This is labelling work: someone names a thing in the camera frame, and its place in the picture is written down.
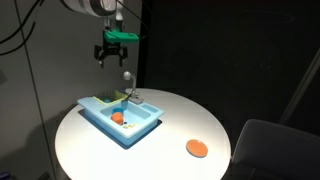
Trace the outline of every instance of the round table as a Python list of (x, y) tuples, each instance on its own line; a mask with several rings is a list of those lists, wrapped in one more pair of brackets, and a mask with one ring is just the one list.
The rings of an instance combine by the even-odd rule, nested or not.
[[(58, 161), (73, 180), (218, 180), (226, 172), (231, 147), (220, 122), (205, 108), (182, 96), (137, 89), (140, 98), (164, 111), (162, 123), (129, 149), (93, 126), (76, 106), (56, 133)], [(186, 150), (190, 139), (208, 147), (204, 158)]]

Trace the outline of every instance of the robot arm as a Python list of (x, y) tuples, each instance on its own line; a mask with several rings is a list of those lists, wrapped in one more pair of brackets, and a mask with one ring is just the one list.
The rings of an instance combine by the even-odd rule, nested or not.
[(94, 58), (99, 61), (101, 68), (104, 59), (110, 55), (119, 57), (119, 66), (128, 57), (128, 50), (123, 42), (138, 42), (134, 33), (124, 33), (122, 3), (123, 0), (60, 0), (68, 9), (96, 17), (105, 18), (103, 30), (103, 45), (94, 47)]

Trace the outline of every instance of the dark background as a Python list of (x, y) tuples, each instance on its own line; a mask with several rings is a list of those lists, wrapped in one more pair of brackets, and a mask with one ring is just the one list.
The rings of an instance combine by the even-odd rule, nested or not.
[[(320, 47), (318, 1), (147, 1), (138, 85), (185, 96), (227, 130), (232, 151), (251, 118), (279, 122)], [(319, 73), (287, 125), (320, 135)]]

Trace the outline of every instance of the orange round plate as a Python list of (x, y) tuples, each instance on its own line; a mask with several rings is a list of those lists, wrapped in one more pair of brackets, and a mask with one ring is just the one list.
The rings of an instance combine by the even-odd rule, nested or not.
[(199, 158), (208, 154), (207, 146), (197, 139), (191, 139), (187, 142), (187, 150), (191, 155)]

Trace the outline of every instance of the black chair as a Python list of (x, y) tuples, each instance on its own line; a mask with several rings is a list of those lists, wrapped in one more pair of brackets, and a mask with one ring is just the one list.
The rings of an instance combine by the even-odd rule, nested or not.
[(262, 170), (284, 180), (319, 180), (320, 137), (251, 119), (242, 129), (230, 166), (252, 167), (253, 172)]

